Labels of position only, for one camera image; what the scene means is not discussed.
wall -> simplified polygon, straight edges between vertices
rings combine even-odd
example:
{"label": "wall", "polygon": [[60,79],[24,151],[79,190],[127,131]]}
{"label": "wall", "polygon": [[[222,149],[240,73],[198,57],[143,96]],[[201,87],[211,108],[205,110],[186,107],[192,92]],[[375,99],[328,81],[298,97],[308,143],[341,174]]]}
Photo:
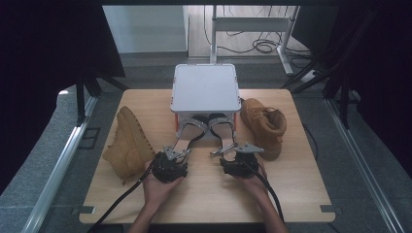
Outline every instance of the wall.
{"label": "wall", "polygon": [[187,51],[187,6],[104,6],[119,53]]}

white box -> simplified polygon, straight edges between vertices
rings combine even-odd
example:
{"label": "white box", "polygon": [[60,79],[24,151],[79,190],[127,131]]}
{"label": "white box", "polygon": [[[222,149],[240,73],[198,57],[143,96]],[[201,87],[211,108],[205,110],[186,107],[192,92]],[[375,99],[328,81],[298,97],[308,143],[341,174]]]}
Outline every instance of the white box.
{"label": "white box", "polygon": [[223,113],[236,125],[241,102],[236,71],[231,64],[177,65],[170,109],[176,116],[179,137],[181,122],[196,115]]}

tan boot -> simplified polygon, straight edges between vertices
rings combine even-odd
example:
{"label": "tan boot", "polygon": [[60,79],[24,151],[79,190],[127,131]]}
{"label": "tan boot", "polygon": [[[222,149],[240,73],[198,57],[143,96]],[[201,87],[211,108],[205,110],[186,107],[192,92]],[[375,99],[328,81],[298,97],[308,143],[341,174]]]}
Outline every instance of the tan boot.
{"label": "tan boot", "polygon": [[155,151],[136,116],[127,107],[120,109],[117,118],[115,140],[102,156],[125,182],[134,175],[143,175],[145,163],[154,158]]}
{"label": "tan boot", "polygon": [[247,99],[240,112],[245,125],[254,133],[255,145],[263,148],[260,156],[267,160],[279,157],[282,150],[282,137],[287,122],[278,109],[264,107],[257,99]]}

hand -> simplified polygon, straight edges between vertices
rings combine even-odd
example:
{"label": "hand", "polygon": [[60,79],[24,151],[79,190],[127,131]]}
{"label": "hand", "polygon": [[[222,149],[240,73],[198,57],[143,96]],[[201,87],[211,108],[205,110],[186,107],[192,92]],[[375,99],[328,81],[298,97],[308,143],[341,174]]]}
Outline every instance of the hand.
{"label": "hand", "polygon": [[[263,163],[261,161],[258,161],[259,168],[258,172],[266,178],[266,172],[264,170]],[[245,186],[245,188],[256,198],[258,199],[261,197],[261,195],[267,195],[267,189],[264,186],[263,182],[257,177],[257,176],[252,176],[251,178],[242,178],[242,177],[236,177],[232,176],[234,179],[239,181],[241,184]]]}
{"label": "hand", "polygon": [[[148,169],[151,161],[145,164]],[[163,183],[159,181],[152,173],[143,180],[143,188],[145,193],[145,205],[136,217],[129,229],[129,233],[146,233],[149,230],[149,225],[155,217],[160,206],[167,200],[172,190],[178,186],[183,177],[176,179],[172,183]]]}
{"label": "hand", "polygon": [[[148,169],[151,161],[145,164],[145,169]],[[163,204],[169,197],[172,190],[178,186],[182,181],[183,177],[176,179],[172,183],[163,183],[158,180],[152,173],[150,173],[143,180],[143,188],[145,193],[145,205],[155,205],[159,207]]]}

aluminum rail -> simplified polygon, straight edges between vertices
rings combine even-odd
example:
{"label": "aluminum rail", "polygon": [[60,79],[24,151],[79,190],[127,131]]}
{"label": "aluminum rail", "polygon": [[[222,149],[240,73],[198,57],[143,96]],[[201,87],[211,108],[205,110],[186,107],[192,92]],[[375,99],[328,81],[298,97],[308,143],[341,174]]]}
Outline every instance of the aluminum rail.
{"label": "aluminum rail", "polygon": [[385,223],[387,224],[389,230],[394,233],[404,233],[403,227],[401,226],[399,220],[397,219],[396,212],[388,200],[388,197],[376,181],[375,177],[370,171],[369,166],[364,160],[363,154],[359,149],[355,139],[352,137],[351,131],[346,129],[345,125],[341,122],[339,118],[339,111],[334,104],[333,100],[326,99],[326,105],[330,110],[333,120],[348,147],[355,164],[360,171],[360,175],[366,184],[375,204],[382,215]]}
{"label": "aluminum rail", "polygon": [[27,222],[25,223],[21,232],[34,233],[40,230],[42,223],[49,211],[55,194],[57,193],[60,184],[66,174],[66,171],[70,165],[73,155],[82,139],[83,134],[87,128],[90,120],[90,115],[93,112],[94,106],[97,103],[97,98],[90,97],[86,103],[86,119],[79,127],[75,127],[66,146],[63,149],[60,157],[58,158],[51,175],[37,200],[36,205],[33,208]]}

